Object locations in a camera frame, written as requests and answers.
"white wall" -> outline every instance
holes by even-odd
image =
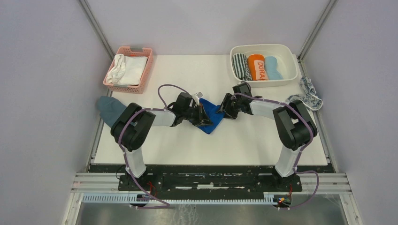
[[[339,1],[305,65],[367,225],[398,221],[398,1]]]
[[[0,2],[0,224],[55,225],[110,61],[75,0]]]
[[[328,0],[89,0],[114,52],[229,54],[237,45],[284,44],[298,54]]]

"patterned cloth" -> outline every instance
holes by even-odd
[[[232,66],[235,76],[242,81],[252,81],[252,74],[247,65],[247,57],[243,53],[236,53],[232,56]]]
[[[304,95],[292,95],[287,98],[287,102],[293,100],[300,100],[304,103],[307,109],[312,111],[320,110],[323,101],[316,95],[314,86],[311,83],[311,79],[308,77],[303,77],[300,79],[300,87],[304,92]]]

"light blue towel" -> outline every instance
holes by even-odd
[[[274,56],[265,57],[265,72],[270,80],[283,80],[282,75],[276,70],[278,62]]]

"metal frame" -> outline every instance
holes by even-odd
[[[96,21],[91,8],[87,0],[77,0],[82,7],[82,10],[87,16],[93,30],[101,40],[103,47],[105,48],[110,59],[113,59],[114,52],[112,51],[105,34],[103,33],[100,25]],[[326,7],[323,9],[320,17],[314,29],[308,35],[301,51],[298,56],[298,62],[300,69],[302,70],[303,76],[306,76],[306,69],[303,63],[303,59],[307,55],[311,45],[315,41],[320,29],[324,25],[326,19],[330,15],[333,7],[338,0],[330,0]],[[112,92],[108,91],[107,96],[111,96]],[[330,147],[327,135],[324,132],[324,127],[321,119],[321,115],[318,112],[314,113],[315,121],[318,126],[320,133],[321,142],[325,151],[325,156],[328,162],[331,162],[337,171],[336,162],[333,158],[332,150]],[[85,171],[88,171],[90,162],[95,157],[95,153],[100,140],[100,134],[102,132],[103,121],[100,119],[97,126],[97,133],[92,145],[90,157],[87,160],[87,167]],[[357,205],[352,195],[351,187],[345,173],[320,173],[320,185],[317,191],[317,195],[340,195],[340,199],[343,204],[343,209],[349,225],[362,225],[362,220],[359,215]],[[314,191],[316,185],[316,177],[313,174],[300,175],[303,191],[293,192],[293,195],[308,195]],[[78,213],[80,210],[81,203],[90,202],[108,202],[108,203],[131,203],[136,200],[134,197],[138,194],[142,194],[139,191],[118,191],[119,180],[115,177],[115,173],[77,173],[71,194],[68,200],[68,206],[65,211],[65,215],[62,220],[63,225],[75,225],[77,222]],[[187,203],[199,203],[199,204],[269,204],[267,200],[274,195],[285,195],[286,192],[264,192],[264,201],[248,201],[248,200],[227,200],[227,201],[181,201],[181,200],[168,200],[172,204],[187,204]]]
[[[108,40],[105,37],[105,34],[100,27],[100,24],[95,19],[94,14],[92,13],[92,10],[91,10],[90,5],[88,4],[87,0],[77,0],[77,2],[79,3],[84,14],[86,15],[87,20],[90,22],[92,29],[94,30],[94,32],[97,34],[98,38],[100,39],[102,46],[104,46],[105,51],[107,52],[109,58],[111,60],[113,60],[115,53],[112,51],[112,48],[109,45]]]
[[[345,173],[321,173],[317,195],[339,195],[348,225],[362,225],[358,208],[351,192]],[[293,195],[310,195],[315,188],[316,176],[300,175],[303,191]],[[63,225],[75,225],[81,203],[142,203],[136,200],[140,191],[118,191],[119,180],[115,173],[77,173],[69,197],[68,208],[62,220]],[[286,192],[264,192],[264,200],[166,200],[171,204],[256,204],[272,205],[274,195],[286,195]]]
[[[306,57],[309,49],[311,48],[312,44],[314,43],[316,37],[318,36],[319,31],[321,30],[322,26],[324,25],[325,21],[327,20],[328,16],[330,15],[332,9],[336,5],[338,0],[329,0],[326,7],[322,10],[321,15],[319,16],[315,27],[308,35],[306,41],[304,42],[303,47],[300,50],[300,54],[298,55],[299,63]]]

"blue cloth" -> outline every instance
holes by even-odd
[[[199,102],[202,103],[203,109],[205,110],[209,119],[213,122],[213,125],[200,126],[197,128],[201,129],[203,132],[205,132],[206,134],[209,135],[214,131],[214,129],[218,126],[218,124],[224,118],[225,112],[215,113],[220,106],[214,105],[213,103],[207,101],[206,99],[201,98],[201,99],[199,99]]]
[[[116,98],[107,96],[101,96],[98,99],[96,106],[99,110],[99,116],[109,127],[113,126],[116,120],[127,108],[127,106],[123,105],[123,103]]]
[[[265,72],[270,80],[283,80],[281,73],[276,70],[278,62],[274,56],[265,57]]]

